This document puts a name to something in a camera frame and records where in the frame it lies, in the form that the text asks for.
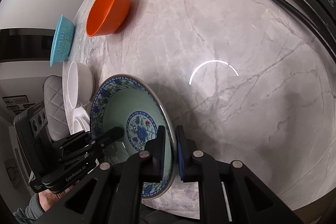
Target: wall picture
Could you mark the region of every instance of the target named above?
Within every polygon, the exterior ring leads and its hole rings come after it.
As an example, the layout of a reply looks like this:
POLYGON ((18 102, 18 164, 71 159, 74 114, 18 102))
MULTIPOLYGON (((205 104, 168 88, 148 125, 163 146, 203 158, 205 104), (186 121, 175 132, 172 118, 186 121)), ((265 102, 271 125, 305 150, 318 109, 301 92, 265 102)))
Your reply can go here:
POLYGON ((7 106, 7 109, 8 110, 18 110, 20 109, 18 105, 15 105, 15 106, 7 106))
POLYGON ((25 109, 14 110, 15 115, 19 115, 21 112, 25 111, 25 109))
POLYGON ((27 95, 7 96, 2 97, 2 100, 4 100, 8 106, 29 103, 27 95))
POLYGON ((23 105, 23 107, 25 108, 25 109, 27 109, 27 108, 30 108, 31 106, 34 106, 35 104, 33 103, 33 104, 25 104, 25 105, 23 105))

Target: table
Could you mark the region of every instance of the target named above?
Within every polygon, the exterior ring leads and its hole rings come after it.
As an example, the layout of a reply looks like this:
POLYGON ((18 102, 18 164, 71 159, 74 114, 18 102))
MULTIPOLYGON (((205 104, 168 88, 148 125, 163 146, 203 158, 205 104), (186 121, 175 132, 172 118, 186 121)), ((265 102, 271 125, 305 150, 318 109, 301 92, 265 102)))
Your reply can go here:
MULTIPOLYGON (((66 82, 75 60, 90 67, 96 89, 118 73, 144 80, 199 149, 243 161, 292 210, 336 186, 335 64, 271 0, 131 0, 115 34, 88 37, 93 2, 85 0, 74 19, 63 64, 69 124, 66 82)), ((178 176, 144 203, 199 218, 197 184, 178 176)))

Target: blue basket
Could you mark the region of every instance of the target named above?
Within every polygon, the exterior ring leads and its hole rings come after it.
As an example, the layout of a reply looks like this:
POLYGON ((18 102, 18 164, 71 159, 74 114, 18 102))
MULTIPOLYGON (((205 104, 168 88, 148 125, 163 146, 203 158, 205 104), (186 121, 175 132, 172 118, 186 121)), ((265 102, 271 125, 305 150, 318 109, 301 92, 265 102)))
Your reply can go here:
POLYGON ((74 32, 73 23, 61 15, 52 41, 50 67, 67 59, 74 40, 74 32))

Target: triangular cutout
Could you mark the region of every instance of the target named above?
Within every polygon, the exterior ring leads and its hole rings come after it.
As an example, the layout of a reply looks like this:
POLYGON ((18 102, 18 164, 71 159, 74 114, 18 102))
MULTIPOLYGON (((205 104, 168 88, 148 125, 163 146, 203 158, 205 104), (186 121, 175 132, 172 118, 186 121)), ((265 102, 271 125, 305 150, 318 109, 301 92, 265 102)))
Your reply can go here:
POLYGON ((65 207, 79 214, 84 213, 96 184, 97 180, 91 179, 78 193, 66 202, 65 207))
POLYGON ((250 178, 245 177, 244 180, 250 193, 253 206, 257 212, 261 212, 273 206, 273 202, 263 193, 262 190, 259 189, 258 186, 254 184, 250 178))

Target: black cable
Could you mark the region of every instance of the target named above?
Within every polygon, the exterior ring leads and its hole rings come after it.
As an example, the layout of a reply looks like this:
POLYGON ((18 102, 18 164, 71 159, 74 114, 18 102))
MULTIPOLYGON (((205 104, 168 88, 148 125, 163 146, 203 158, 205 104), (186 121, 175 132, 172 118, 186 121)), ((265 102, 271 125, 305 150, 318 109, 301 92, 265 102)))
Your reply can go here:
POLYGON ((336 56, 335 53, 331 50, 330 46, 328 45, 327 41, 333 41, 334 39, 329 33, 324 33, 322 36, 320 33, 321 30, 318 30, 317 27, 314 25, 312 21, 310 21, 303 13, 301 13, 298 9, 296 9, 294 6, 292 6, 290 3, 288 3, 285 0, 273 0, 275 3, 280 5, 282 8, 290 12, 292 15, 294 15, 298 20, 300 20, 322 43, 322 45, 325 47, 325 49, 330 54, 331 58, 336 63, 336 56))
POLYGON ((29 221, 35 221, 35 219, 32 218, 28 218, 28 217, 18 217, 18 216, 14 216, 16 219, 24 219, 24 220, 29 220, 29 221))

